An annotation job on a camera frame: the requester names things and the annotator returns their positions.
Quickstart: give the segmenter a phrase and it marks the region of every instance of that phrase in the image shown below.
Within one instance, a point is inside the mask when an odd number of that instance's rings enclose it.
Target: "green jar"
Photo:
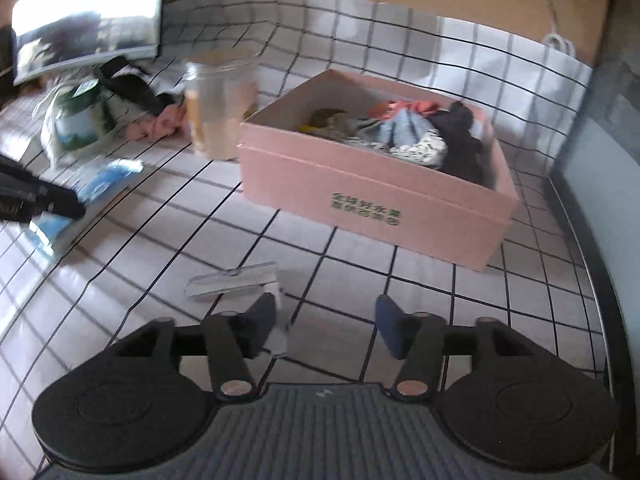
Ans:
[[[56,100],[56,133],[66,152],[85,148],[104,139],[116,127],[103,86],[87,81]]]

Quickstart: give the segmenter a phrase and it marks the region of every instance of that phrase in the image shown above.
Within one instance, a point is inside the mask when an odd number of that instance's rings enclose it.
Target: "white cable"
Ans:
[[[551,33],[542,39],[542,43],[552,49],[564,52],[568,56],[575,57],[574,44],[558,34],[558,14],[556,13],[554,3],[551,0],[545,0],[545,2],[551,14]]]

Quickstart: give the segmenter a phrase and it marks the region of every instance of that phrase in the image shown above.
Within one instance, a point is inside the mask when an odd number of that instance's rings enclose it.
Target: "green lid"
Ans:
[[[95,104],[102,95],[102,85],[97,79],[84,82],[56,100],[59,110],[68,114],[77,114]]]

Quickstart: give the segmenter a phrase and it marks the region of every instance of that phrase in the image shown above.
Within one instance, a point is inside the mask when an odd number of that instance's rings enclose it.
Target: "round black disc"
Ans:
[[[53,460],[93,473],[125,472],[188,446],[207,415],[191,380],[147,360],[71,372],[33,405],[33,427]]]
[[[457,380],[441,412],[465,447],[528,471],[583,462],[615,428],[614,405],[602,386],[529,356],[500,359]]]

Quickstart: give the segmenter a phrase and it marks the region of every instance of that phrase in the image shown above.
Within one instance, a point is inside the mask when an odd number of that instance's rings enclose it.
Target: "white logo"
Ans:
[[[321,399],[324,399],[327,395],[333,395],[333,394],[334,393],[331,390],[327,389],[327,388],[325,388],[321,392],[316,392],[316,395],[318,397],[321,397]]]

